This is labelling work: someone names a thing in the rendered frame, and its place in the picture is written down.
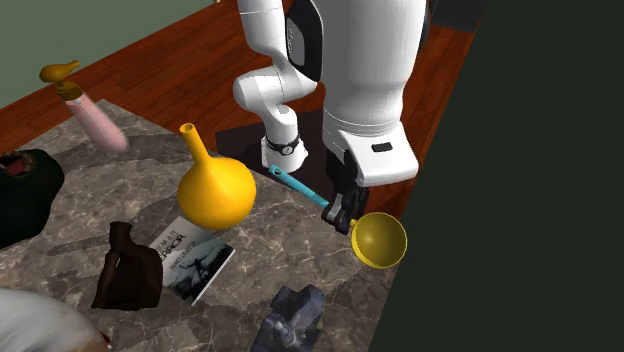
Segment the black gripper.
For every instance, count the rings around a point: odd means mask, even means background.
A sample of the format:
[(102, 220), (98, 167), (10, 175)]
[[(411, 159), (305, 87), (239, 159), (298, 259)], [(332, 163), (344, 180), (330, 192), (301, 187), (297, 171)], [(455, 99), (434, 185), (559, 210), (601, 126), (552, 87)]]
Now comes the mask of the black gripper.
[(327, 150), (326, 174), (333, 185), (334, 197), (323, 210), (321, 217), (338, 233), (347, 235), (351, 220), (359, 219), (364, 214), (370, 191), (356, 183), (358, 167), (350, 150), (344, 152), (343, 160)]

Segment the grey-blue figure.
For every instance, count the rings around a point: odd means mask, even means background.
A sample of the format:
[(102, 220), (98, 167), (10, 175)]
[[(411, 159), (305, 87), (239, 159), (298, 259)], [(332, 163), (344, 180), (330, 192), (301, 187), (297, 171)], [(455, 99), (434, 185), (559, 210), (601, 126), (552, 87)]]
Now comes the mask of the grey-blue figure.
[(325, 294), (309, 284), (299, 291), (282, 286), (250, 352), (313, 352), (324, 312)]

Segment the dark robot stand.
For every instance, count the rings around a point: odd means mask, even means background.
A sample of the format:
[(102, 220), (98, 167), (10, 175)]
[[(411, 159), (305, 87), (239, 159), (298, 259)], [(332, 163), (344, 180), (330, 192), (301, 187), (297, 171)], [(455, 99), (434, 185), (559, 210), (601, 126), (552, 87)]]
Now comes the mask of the dark robot stand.
[[(333, 185), (326, 174), (327, 148), (322, 141), (323, 110), (298, 114), (298, 128), (308, 156), (291, 175), (314, 192), (330, 201)], [(248, 168), (271, 177), (262, 165), (261, 139), (265, 135), (262, 122), (216, 133), (218, 153), (244, 163)]]

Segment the yellow long-necked vase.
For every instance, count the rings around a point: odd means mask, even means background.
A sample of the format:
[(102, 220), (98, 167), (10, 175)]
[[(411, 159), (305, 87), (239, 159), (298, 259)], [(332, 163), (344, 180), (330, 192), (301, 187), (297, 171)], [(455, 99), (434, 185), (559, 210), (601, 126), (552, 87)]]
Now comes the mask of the yellow long-necked vase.
[(256, 197), (251, 171), (238, 160), (211, 156), (192, 123), (183, 124), (180, 132), (194, 160), (177, 189), (183, 214), (214, 230), (239, 224), (250, 214)]

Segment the grey and white book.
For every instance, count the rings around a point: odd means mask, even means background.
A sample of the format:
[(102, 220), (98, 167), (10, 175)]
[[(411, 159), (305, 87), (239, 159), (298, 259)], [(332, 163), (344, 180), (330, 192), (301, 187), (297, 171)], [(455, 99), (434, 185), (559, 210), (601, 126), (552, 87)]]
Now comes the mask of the grey and white book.
[(152, 242), (163, 264), (163, 286), (194, 306), (235, 253), (229, 244), (178, 216)]

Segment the dark brown figure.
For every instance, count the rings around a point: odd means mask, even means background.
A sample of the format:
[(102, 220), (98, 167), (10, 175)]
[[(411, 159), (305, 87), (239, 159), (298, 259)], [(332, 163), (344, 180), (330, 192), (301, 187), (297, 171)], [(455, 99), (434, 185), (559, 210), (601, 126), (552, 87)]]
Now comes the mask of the dark brown figure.
[(98, 279), (92, 308), (137, 311), (158, 306), (163, 286), (163, 265), (158, 252), (136, 244), (132, 225), (110, 223), (110, 250)]

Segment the pink bottle with yellow pump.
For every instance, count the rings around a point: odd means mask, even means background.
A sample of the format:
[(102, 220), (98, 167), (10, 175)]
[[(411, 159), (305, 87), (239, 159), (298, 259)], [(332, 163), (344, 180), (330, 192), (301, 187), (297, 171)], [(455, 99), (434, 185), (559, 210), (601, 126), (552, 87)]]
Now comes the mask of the pink bottle with yellow pump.
[(41, 69), (39, 78), (44, 83), (56, 84), (58, 96), (96, 146), (110, 153), (126, 151), (129, 142), (121, 129), (75, 82), (67, 80), (79, 66), (78, 60), (47, 65)]

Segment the dark round container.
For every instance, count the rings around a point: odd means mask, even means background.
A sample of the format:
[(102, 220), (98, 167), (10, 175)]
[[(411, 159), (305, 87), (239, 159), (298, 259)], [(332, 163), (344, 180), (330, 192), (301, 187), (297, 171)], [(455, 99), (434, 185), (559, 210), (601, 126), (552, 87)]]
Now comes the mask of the dark round container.
[(0, 249), (41, 233), (64, 180), (60, 164), (44, 150), (0, 156)]

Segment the white rounded object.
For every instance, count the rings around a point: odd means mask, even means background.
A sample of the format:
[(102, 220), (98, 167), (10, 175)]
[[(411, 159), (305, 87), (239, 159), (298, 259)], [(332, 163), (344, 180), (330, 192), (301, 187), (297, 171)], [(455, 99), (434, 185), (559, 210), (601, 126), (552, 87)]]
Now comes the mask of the white rounded object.
[(0, 288), (0, 352), (111, 352), (82, 313), (38, 293)]

